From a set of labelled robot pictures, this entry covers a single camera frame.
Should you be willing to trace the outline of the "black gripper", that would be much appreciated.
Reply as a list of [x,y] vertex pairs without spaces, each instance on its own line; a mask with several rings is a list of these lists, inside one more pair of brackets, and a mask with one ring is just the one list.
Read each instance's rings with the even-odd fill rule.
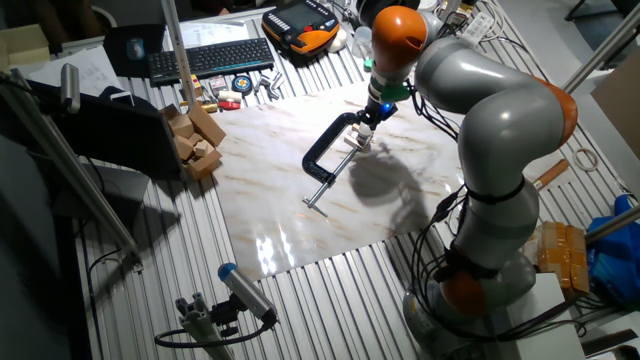
[[368,99],[368,113],[365,110],[358,111],[356,123],[365,124],[372,131],[376,131],[381,123],[397,112],[398,108],[394,102],[380,103],[373,98]]

